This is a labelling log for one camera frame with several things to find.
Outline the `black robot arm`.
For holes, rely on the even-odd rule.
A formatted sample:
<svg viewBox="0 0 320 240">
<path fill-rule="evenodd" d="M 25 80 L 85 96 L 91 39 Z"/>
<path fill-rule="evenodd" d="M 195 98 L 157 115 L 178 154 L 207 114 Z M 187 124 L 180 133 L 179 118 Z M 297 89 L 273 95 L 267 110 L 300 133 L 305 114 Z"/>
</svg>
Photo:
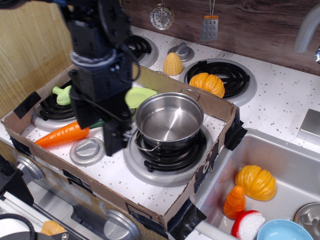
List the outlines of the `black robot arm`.
<svg viewBox="0 0 320 240">
<path fill-rule="evenodd" d="M 67 64 L 78 125 L 103 121 L 105 153 L 127 146 L 131 113 L 125 97 L 138 74 L 125 42 L 131 19 L 117 0 L 3 0 L 0 3 L 0 111 L 23 117 L 39 101 L 37 87 Z"/>
</svg>

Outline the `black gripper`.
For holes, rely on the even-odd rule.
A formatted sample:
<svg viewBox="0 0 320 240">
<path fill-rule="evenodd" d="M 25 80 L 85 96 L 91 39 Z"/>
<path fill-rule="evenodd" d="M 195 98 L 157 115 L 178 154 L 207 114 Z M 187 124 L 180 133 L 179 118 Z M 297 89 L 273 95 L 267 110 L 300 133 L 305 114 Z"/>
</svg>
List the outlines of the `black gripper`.
<svg viewBox="0 0 320 240">
<path fill-rule="evenodd" d="M 89 58 L 72 51 L 70 58 L 75 70 L 69 72 L 72 80 L 70 102 L 79 126 L 84 129 L 103 120 L 105 154 L 113 154 L 127 147 L 132 119 L 125 96 L 134 81 L 134 55 L 111 50 L 101 58 Z"/>
</svg>

